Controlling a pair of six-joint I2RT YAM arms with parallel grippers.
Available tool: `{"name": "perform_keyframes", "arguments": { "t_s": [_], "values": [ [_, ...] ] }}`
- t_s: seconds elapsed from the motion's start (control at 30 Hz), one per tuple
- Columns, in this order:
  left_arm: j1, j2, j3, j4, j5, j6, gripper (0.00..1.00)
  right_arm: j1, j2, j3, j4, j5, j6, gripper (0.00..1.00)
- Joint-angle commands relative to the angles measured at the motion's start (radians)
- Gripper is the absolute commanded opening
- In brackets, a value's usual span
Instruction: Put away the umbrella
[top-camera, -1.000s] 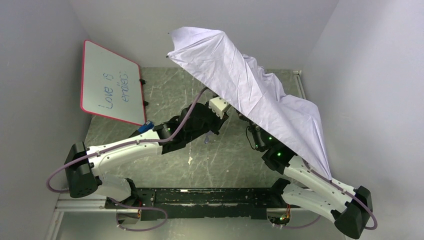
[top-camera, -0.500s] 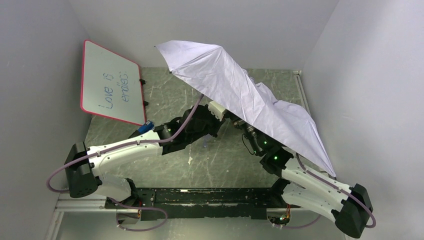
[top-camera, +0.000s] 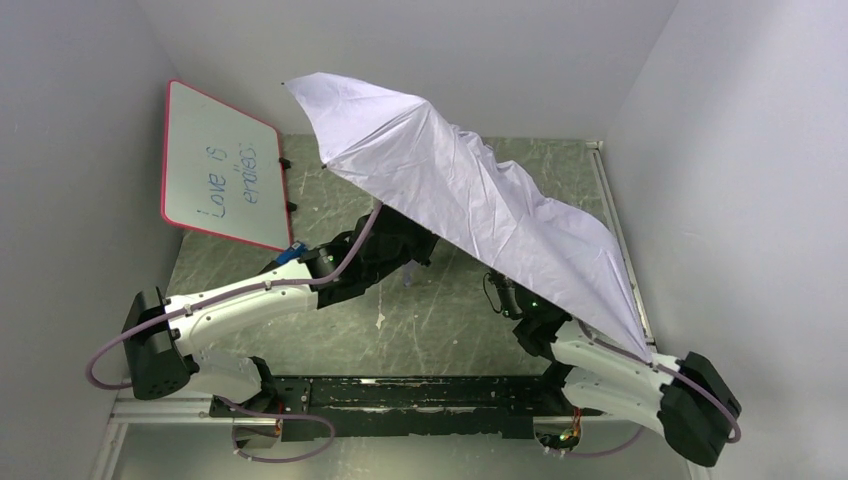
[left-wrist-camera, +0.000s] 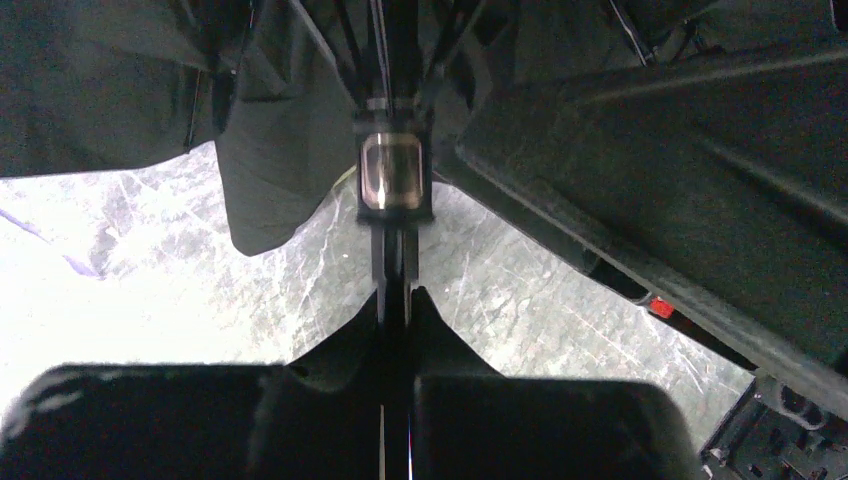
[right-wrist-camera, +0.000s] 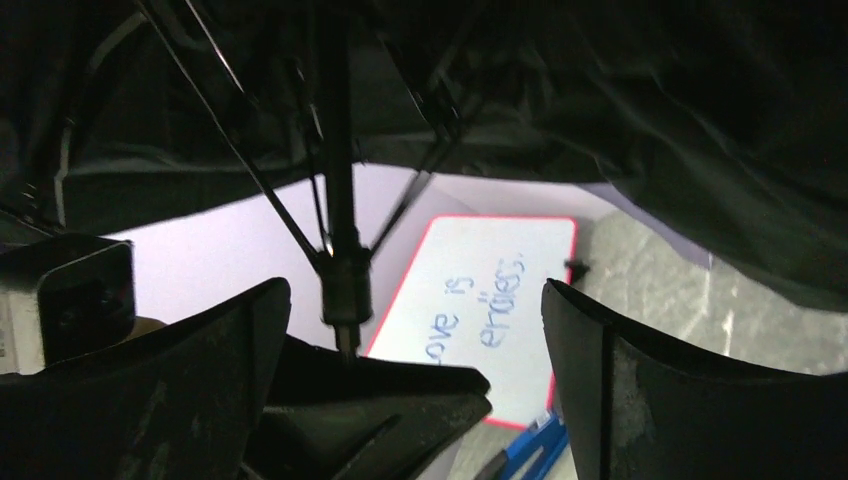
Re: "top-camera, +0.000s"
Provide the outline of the light purple folding umbrella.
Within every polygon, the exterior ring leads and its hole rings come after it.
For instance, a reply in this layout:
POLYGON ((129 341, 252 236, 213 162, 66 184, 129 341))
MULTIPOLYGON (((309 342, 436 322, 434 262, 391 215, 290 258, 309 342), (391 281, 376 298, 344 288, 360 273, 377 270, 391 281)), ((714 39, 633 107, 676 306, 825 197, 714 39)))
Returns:
POLYGON ((286 88, 331 172, 649 359, 619 243, 600 220, 542 194, 420 96, 321 72, 286 88))

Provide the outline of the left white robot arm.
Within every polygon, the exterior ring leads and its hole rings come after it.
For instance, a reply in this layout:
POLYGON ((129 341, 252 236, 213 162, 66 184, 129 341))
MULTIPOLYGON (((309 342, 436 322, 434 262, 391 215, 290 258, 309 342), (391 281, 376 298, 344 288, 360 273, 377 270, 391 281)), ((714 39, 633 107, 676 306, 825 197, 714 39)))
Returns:
POLYGON ((157 400, 186 389, 234 403, 272 399, 264 360, 215 352, 211 344, 251 325, 361 296, 410 263, 428 264, 437 242, 384 206, 354 229, 286 262, 274 260, 252 278, 171 298, 159 288, 137 293, 124 324, 133 334, 123 342, 134 397, 157 400))

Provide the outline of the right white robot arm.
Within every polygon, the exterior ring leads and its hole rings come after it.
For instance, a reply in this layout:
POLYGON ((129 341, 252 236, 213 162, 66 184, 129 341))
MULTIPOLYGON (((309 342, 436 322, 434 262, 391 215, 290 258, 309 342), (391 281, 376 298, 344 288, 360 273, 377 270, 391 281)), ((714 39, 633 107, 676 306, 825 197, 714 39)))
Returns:
POLYGON ((494 312, 516 321, 513 333, 522 348, 549 360, 545 374, 553 397, 570 405, 567 426, 536 432, 546 450, 578 456, 582 420, 590 410, 661 435, 676 453, 703 467, 715 466, 723 448, 740 441, 741 405, 706 357, 652 352, 642 360, 495 270, 485 274, 483 290, 496 292, 494 312))

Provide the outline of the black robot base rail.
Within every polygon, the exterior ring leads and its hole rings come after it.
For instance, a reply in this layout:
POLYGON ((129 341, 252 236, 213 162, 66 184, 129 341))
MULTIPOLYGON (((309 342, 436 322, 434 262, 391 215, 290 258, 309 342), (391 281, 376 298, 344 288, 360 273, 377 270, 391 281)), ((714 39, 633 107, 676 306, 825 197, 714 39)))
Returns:
POLYGON ((345 377, 278 376, 244 407, 264 414, 308 414, 339 437, 498 434, 532 439, 574 413, 555 370, 543 375, 345 377))

